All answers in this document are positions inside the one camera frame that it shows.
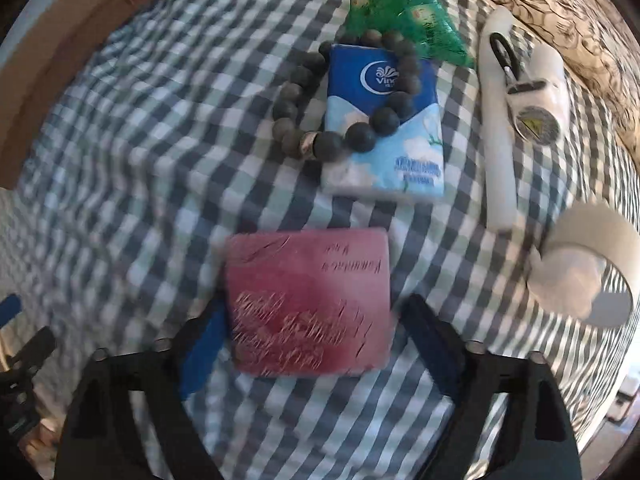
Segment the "pink rose card box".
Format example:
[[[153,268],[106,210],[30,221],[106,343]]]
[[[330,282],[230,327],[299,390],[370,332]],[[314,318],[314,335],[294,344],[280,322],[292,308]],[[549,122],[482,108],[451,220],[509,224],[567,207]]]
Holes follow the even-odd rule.
[[[385,230],[236,234],[224,256],[238,370],[317,377],[386,367],[393,321]]]

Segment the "white tape roll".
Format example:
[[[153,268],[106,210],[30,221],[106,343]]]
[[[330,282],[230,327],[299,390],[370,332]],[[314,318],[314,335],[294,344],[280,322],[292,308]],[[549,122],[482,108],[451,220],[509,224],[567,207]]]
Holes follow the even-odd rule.
[[[639,233],[604,203],[574,203],[530,255],[527,289],[547,312],[623,326],[639,300]]]

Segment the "green snack bag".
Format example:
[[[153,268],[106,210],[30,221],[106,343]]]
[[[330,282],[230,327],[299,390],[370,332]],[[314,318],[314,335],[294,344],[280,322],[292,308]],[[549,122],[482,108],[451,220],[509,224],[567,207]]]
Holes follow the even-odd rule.
[[[473,68],[474,58],[439,0],[350,0],[346,32],[400,32],[421,58]]]

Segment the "blue tissue pack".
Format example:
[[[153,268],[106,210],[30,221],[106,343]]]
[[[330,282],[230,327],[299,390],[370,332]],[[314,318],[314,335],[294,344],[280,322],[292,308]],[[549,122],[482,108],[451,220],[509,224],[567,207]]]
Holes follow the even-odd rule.
[[[324,128],[343,138],[343,154],[322,168],[326,192],[409,203],[444,197],[442,120],[430,61],[337,44]]]

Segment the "white foam stick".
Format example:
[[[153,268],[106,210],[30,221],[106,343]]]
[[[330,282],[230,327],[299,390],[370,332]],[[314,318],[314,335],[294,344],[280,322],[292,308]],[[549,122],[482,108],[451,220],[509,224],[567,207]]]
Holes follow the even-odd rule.
[[[480,138],[485,157],[485,193],[487,229],[501,232],[512,229],[516,219],[516,185],[513,167],[513,142],[506,108],[504,73],[489,44],[489,36],[506,36],[513,26],[513,15],[497,6],[488,15],[480,33],[477,68],[480,78]]]

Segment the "white charger with carabiner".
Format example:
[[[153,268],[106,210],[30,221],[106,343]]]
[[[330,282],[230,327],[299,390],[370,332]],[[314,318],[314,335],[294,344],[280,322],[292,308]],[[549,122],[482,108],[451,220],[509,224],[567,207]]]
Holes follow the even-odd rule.
[[[489,45],[506,78],[506,106],[515,132],[541,146],[558,142],[570,128],[562,56],[548,44],[535,44],[523,64],[498,32],[489,35]]]

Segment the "brown cardboard box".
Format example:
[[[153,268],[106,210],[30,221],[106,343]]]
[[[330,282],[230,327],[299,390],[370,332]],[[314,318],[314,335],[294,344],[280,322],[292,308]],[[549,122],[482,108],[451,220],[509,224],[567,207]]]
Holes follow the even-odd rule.
[[[28,0],[1,43],[1,186],[17,184],[55,100],[109,34],[154,0]]]

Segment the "floral patterned duvet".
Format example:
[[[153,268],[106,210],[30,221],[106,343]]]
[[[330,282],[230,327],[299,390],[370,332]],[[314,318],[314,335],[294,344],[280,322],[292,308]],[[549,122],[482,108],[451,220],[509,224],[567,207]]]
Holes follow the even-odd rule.
[[[558,50],[639,160],[639,41],[611,0],[491,0]]]

